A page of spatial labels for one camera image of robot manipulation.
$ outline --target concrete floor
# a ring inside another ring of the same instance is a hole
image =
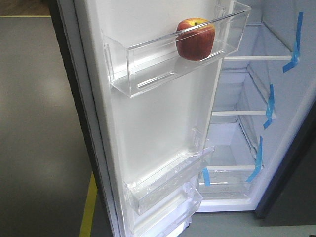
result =
[[[199,213],[179,237],[308,237],[316,225],[261,226],[253,212]]]
[[[76,237],[91,167],[51,19],[0,29],[0,236]]]
[[[49,15],[48,0],[2,0],[0,15]]]

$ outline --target red apple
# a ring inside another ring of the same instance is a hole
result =
[[[204,18],[189,18],[179,23],[177,31],[207,22]],[[178,53],[181,57],[200,61],[207,58],[213,47],[215,26],[208,24],[201,28],[184,32],[176,39]]]

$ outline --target yellow stripe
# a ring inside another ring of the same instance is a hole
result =
[[[95,184],[93,173],[91,173],[79,237],[90,237],[91,235],[96,198],[97,198],[97,186]]]
[[[16,16],[0,16],[0,17],[3,17],[3,18],[18,18],[18,17],[50,17],[50,15],[38,15],[38,16],[36,16],[36,15],[34,15],[34,16],[32,16],[32,15],[25,15],[25,16],[22,16],[22,15],[16,15]]]

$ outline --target blue tape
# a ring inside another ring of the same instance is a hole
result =
[[[253,173],[248,177],[246,182],[251,182],[260,172],[261,170],[261,165],[262,165],[262,137],[260,136],[260,141],[259,141],[259,148],[258,148],[258,153],[256,157],[256,167]]]
[[[269,127],[270,124],[272,123],[272,114],[273,114],[274,109],[275,109],[275,90],[273,88],[273,84],[270,84],[270,96],[268,98],[267,111],[266,111],[266,116],[268,120],[263,124],[264,129],[267,129],[267,127]]]
[[[292,53],[292,60],[288,64],[283,66],[283,72],[287,72],[288,70],[294,68],[299,61],[300,57],[300,44],[301,44],[301,29],[302,29],[302,24],[303,24],[303,12],[301,11],[298,14],[298,19],[297,19],[297,28],[296,28],[296,37],[295,37],[295,42],[294,42],[294,49]]]
[[[202,174],[203,174],[205,186],[211,186],[211,181],[210,181],[210,178],[209,178],[208,169],[207,169],[207,168],[204,168],[204,169],[202,170]]]

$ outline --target bottom door bin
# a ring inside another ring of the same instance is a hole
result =
[[[202,196],[193,184],[196,180],[196,177],[192,178],[191,182],[176,189],[142,215],[131,210],[130,236],[165,237],[190,218],[202,201]]]

